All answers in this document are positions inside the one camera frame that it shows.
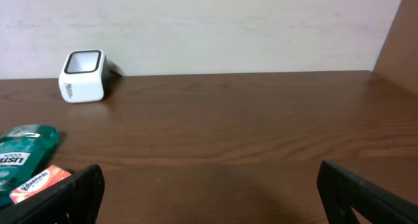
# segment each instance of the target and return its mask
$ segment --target brown wooden panel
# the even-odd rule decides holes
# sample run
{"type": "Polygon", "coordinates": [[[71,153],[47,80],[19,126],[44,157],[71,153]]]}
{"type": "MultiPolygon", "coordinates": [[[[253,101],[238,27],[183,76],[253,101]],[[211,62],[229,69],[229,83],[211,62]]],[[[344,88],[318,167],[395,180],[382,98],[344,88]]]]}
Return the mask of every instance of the brown wooden panel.
{"type": "Polygon", "coordinates": [[[418,93],[418,0],[402,0],[374,71],[418,93]]]}
{"type": "Polygon", "coordinates": [[[0,80],[0,131],[55,125],[53,164],[101,165],[98,223],[324,223],[322,159],[418,202],[417,107],[368,71],[123,77],[86,104],[0,80]]]}

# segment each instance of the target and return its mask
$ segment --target teal plastic bag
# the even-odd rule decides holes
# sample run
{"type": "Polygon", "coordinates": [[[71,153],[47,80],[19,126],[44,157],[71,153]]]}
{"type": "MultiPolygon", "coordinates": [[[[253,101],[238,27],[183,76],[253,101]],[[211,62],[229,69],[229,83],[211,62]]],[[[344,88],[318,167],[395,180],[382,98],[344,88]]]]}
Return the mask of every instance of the teal plastic bag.
{"type": "Polygon", "coordinates": [[[55,127],[22,125],[0,137],[0,208],[12,203],[9,193],[28,181],[59,142],[55,127]]]}

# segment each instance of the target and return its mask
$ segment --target white cube device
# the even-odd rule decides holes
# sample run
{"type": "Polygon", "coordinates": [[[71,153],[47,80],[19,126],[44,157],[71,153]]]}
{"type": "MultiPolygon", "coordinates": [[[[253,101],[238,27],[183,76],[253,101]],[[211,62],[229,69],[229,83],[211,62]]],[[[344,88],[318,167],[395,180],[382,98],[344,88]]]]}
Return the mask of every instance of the white cube device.
{"type": "Polygon", "coordinates": [[[59,90],[68,103],[100,101],[105,96],[109,69],[102,50],[81,50],[68,55],[59,75],[59,90]]]}

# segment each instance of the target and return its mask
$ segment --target red and white box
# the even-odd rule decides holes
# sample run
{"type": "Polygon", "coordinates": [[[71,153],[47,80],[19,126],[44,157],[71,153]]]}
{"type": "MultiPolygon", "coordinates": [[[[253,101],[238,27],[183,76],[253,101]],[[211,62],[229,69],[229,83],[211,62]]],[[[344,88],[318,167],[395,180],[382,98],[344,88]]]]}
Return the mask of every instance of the red and white box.
{"type": "Polygon", "coordinates": [[[10,198],[15,204],[35,195],[44,189],[56,184],[62,179],[70,176],[71,173],[59,168],[55,165],[49,166],[47,169],[32,177],[30,180],[20,185],[18,188],[10,192],[10,198]]]}

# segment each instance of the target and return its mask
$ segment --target black object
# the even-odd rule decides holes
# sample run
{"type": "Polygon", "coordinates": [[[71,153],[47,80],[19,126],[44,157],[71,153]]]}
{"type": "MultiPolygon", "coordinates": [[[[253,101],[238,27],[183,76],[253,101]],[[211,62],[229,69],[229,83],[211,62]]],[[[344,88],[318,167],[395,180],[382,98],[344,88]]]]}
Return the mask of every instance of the black object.
{"type": "Polygon", "coordinates": [[[90,165],[0,212],[1,224],[94,224],[105,192],[99,165],[90,165]]]}
{"type": "Polygon", "coordinates": [[[372,223],[418,223],[418,206],[335,163],[322,162],[317,187],[330,224],[359,223],[351,208],[372,223]]]}

